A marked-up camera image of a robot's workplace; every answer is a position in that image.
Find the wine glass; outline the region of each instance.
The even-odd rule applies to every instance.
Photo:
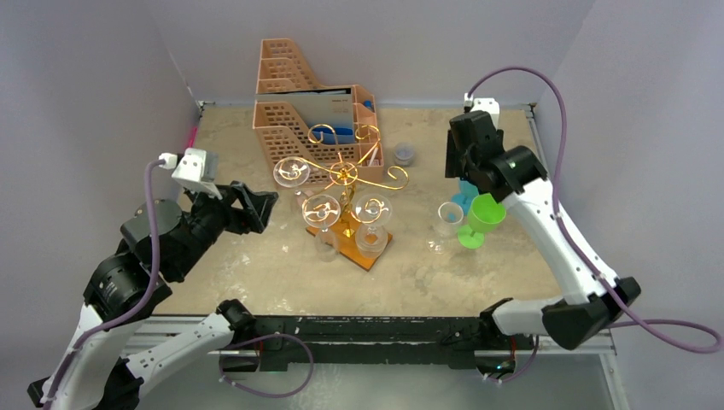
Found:
[[[447,252],[454,245],[455,234],[463,224],[463,209],[455,202],[443,202],[437,208],[433,235],[426,241],[428,249],[435,254]]]
[[[289,204],[293,215],[299,213],[302,203],[308,198],[299,186],[307,181],[310,171],[309,164],[298,156],[288,156],[274,166],[273,175],[277,184],[285,188],[296,188]]]
[[[330,227],[342,214],[340,203],[333,196],[318,194],[304,201],[301,212],[309,226],[318,228],[314,235],[317,257],[325,262],[333,261],[339,253],[339,239]]]
[[[485,234],[505,219],[505,207],[490,194],[478,195],[470,203],[468,225],[458,230],[458,240],[467,249],[477,249],[485,242]]]
[[[379,194],[364,195],[355,203],[354,214],[362,222],[354,234],[359,254],[375,259],[387,247],[388,233],[384,225],[392,217],[392,203]]]

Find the gray wall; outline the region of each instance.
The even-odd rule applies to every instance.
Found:
[[[0,67],[0,408],[17,409],[196,107],[141,0],[0,2]]]
[[[147,0],[197,99],[251,103],[262,38],[292,38],[328,85],[362,84],[379,103],[459,105],[507,64],[555,73],[593,0]],[[543,86],[510,75],[486,88],[502,103]]]
[[[724,331],[724,3],[694,3],[593,6],[555,76],[569,109],[563,203],[599,254],[639,280],[637,312]],[[550,93],[538,114],[550,163]],[[680,352],[638,329],[616,331],[616,344],[632,408],[721,408],[724,354]]]

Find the white cable clip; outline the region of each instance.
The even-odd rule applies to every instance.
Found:
[[[473,108],[473,105],[475,104],[474,98],[472,95],[469,95],[467,92],[463,95],[463,107],[465,108]]]
[[[178,155],[164,152],[159,155],[159,160],[165,161],[165,163],[159,165],[159,167],[163,169],[175,169],[178,164]]]

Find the orange plastic organizer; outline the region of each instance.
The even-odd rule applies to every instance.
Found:
[[[343,85],[334,88],[342,87],[352,88],[354,131],[357,132],[362,125],[377,126],[377,115],[363,104],[365,101],[371,101],[372,106],[375,107],[375,97],[360,85]],[[319,83],[292,40],[274,38],[261,42],[257,93],[320,88],[330,87]],[[292,104],[284,101],[256,102],[254,105],[254,130],[270,171],[274,169],[277,162],[288,156],[301,156],[320,165],[330,165],[339,161],[337,151],[342,153],[345,161],[356,163],[381,137],[372,128],[365,128],[359,131],[359,135],[365,139],[357,143],[339,145],[311,143],[307,139],[309,131],[307,124],[301,119]],[[375,159],[379,160],[378,166],[358,166],[360,178],[372,182],[382,182],[384,176],[382,147],[377,151]],[[313,168],[305,186],[327,185],[329,182],[328,173]]]
[[[257,102],[254,106],[254,130],[264,151],[266,162],[270,170],[274,169],[277,162],[288,156],[300,156],[318,164],[333,164],[339,161],[337,151],[342,153],[345,161],[357,162],[374,143],[379,139],[379,134],[371,129],[364,129],[360,135],[367,135],[359,143],[345,143],[339,145],[327,145],[323,143],[311,143],[307,139],[309,128],[296,110],[288,102]],[[379,166],[365,167],[359,165],[357,170],[359,177],[372,182],[381,182],[384,175],[384,159],[382,150],[377,151],[376,158],[380,161]],[[326,185],[330,182],[328,173],[313,168],[306,185]]]

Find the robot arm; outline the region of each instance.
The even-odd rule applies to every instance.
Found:
[[[545,168],[528,148],[503,148],[503,132],[496,130],[487,107],[477,104],[450,120],[446,177],[468,180],[480,193],[490,193],[519,220],[551,267],[562,297],[541,301],[500,301],[484,311],[488,331],[505,335],[550,336],[565,349],[575,349],[613,323],[621,309],[566,242],[557,225],[563,219],[574,240],[591,257],[616,293],[630,305],[640,294],[633,278],[618,278],[598,257],[561,207],[555,215],[552,184]]]
[[[193,202],[191,210],[185,212],[176,202],[155,201],[163,279],[154,284],[149,302],[138,313],[107,331],[93,334],[80,349],[73,350],[86,331],[129,312],[149,287],[150,229],[143,205],[120,228],[123,240],[116,253],[98,265],[84,291],[79,325],[67,351],[72,359],[65,368],[58,366],[49,378],[28,387],[36,407],[106,408],[123,401],[130,405],[123,408],[134,408],[139,389],[147,392],[200,352],[222,348],[238,334],[238,322],[246,321],[250,313],[239,302],[239,306],[225,302],[196,331],[174,337],[147,353],[120,358],[128,338],[155,306],[171,295],[166,281],[183,282],[221,232],[241,235],[262,233],[266,228],[278,194],[255,193],[236,181],[230,185],[213,184],[215,158],[200,149],[187,149],[180,159],[176,155],[161,156],[166,168],[176,168],[172,177],[187,189]],[[242,208],[233,207],[236,202]],[[53,383],[57,390],[50,397]]]

